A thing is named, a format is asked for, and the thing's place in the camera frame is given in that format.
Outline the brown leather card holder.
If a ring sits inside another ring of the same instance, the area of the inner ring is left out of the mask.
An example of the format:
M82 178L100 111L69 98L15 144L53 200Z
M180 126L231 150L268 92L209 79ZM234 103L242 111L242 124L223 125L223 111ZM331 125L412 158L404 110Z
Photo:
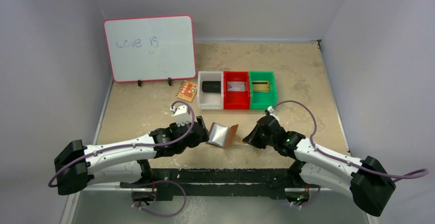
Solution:
M225 126L212 123L207 143L222 149L232 147L237 143L242 143L242 138L237 135L238 128L238 125Z

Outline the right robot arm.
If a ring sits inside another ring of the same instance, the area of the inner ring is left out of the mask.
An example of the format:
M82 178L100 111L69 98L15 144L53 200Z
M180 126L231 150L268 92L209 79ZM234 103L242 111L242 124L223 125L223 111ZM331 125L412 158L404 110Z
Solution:
M280 155L295 162L288 172L296 187L314 184L339 192L353 200L364 212L379 217L396 185L374 157L346 156L320 145L296 131L285 131L272 115L260 118L243 142L256 148L273 147Z

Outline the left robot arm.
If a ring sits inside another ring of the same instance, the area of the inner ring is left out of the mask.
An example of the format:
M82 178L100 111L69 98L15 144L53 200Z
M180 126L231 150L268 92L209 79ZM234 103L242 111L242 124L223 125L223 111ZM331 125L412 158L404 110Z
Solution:
M194 148L209 139L203 118L183 126L171 123L148 134L113 144L93 146L74 140L55 158L55 176L49 186L58 195L70 195L87 186L121 181L145 188L151 185L153 174L143 168L146 160L172 157L186 148Z

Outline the orange patterned card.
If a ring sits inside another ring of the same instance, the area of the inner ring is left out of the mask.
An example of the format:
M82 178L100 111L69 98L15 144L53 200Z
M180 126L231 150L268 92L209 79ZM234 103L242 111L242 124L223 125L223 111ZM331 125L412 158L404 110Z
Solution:
M183 81L179 90L176 93L176 97L187 102L192 102L197 93L197 84L190 81Z

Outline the black card in white bin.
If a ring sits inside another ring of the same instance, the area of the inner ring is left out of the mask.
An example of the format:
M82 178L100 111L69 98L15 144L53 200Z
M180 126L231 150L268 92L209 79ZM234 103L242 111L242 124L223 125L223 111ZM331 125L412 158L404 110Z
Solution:
M216 81L216 80L202 81L201 90L204 93L220 93L221 92L221 81Z

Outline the gold card in green bin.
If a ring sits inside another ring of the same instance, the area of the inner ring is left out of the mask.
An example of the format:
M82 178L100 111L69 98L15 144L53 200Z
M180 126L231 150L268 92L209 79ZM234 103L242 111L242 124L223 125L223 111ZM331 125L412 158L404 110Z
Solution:
M270 84L268 81L258 80L252 82L253 92L269 92Z

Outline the silver card in red bin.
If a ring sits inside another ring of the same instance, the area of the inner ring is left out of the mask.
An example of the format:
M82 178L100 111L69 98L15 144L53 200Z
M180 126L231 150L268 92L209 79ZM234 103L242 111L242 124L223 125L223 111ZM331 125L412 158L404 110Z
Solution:
M227 82L228 92L245 92L246 83L245 82Z

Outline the white plastic bin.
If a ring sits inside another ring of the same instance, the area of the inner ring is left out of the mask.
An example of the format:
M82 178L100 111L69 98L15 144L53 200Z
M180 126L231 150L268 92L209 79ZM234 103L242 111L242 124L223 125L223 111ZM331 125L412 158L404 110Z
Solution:
M199 71L197 106L202 110L223 110L223 71Z

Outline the green plastic bin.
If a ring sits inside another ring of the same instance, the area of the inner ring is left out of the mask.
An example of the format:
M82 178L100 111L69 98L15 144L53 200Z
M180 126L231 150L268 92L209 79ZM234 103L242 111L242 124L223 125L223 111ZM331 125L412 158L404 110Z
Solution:
M265 110L274 106L278 100L278 93L274 73L271 71L249 71L251 89L250 109Z

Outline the red plastic bin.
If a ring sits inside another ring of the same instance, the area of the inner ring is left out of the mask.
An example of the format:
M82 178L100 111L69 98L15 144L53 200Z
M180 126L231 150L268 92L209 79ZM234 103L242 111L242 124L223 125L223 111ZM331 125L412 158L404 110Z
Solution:
M244 84L243 91L233 91L228 84ZM249 110L250 109L250 85L247 71L224 71L224 109L225 110Z

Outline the pink framed whiteboard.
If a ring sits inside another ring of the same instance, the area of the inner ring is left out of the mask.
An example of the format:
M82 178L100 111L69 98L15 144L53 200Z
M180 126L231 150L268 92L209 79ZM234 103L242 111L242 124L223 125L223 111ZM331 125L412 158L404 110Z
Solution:
M190 15L108 19L103 26L114 81L196 77Z

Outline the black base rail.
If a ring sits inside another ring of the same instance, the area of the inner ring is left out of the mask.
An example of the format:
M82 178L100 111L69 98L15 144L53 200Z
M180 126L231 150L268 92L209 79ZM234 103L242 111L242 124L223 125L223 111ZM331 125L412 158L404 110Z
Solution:
M297 205L307 202L317 190L288 169L170 169L149 170L133 183L136 200L172 200L175 196L268 197Z

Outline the aluminium frame rail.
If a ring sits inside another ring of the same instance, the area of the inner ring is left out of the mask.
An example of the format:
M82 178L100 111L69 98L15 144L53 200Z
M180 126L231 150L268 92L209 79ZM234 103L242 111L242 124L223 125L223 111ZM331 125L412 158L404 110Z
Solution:
M89 187L86 187L83 189L83 192L85 191L117 191L120 190L120 184L119 183L103 183L103 184L97 184L92 185ZM61 218L61 224L67 224L72 223L74 212L78 203L78 200L80 198L80 193L74 193L68 196L67 203Z

